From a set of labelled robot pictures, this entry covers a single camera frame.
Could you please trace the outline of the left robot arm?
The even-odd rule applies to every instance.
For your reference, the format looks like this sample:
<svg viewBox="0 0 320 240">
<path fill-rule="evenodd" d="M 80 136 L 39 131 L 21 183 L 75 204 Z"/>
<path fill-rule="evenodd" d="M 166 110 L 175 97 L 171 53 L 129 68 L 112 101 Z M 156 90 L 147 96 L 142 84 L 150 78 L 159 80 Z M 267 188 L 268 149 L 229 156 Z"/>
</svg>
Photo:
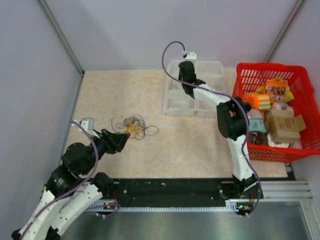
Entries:
<svg viewBox="0 0 320 240">
<path fill-rule="evenodd" d="M 95 132 L 89 145 L 71 144 L 61 156 L 62 164 L 51 173 L 32 217 L 12 233 L 12 239 L 59 240 L 94 202 L 109 198 L 114 193 L 114 182 L 105 173 L 96 173 L 87 185 L 81 176 L 87 175 L 104 154 L 121 152 L 130 136 L 103 129 Z"/>
</svg>

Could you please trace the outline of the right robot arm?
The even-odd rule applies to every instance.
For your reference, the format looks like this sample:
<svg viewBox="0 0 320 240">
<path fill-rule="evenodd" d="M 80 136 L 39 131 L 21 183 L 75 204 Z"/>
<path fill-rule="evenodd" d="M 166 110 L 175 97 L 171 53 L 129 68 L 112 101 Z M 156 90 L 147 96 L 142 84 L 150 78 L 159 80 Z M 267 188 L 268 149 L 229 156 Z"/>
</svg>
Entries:
<svg viewBox="0 0 320 240">
<path fill-rule="evenodd" d="M 194 64 L 183 61 L 179 65 L 178 80 L 184 92 L 195 100 L 216 109 L 220 134 L 227 140 L 233 161 L 233 192 L 239 198 L 262 196 L 260 178 L 250 163 L 247 140 L 251 106 L 240 97 L 231 97 L 210 88 L 196 76 Z"/>
</svg>

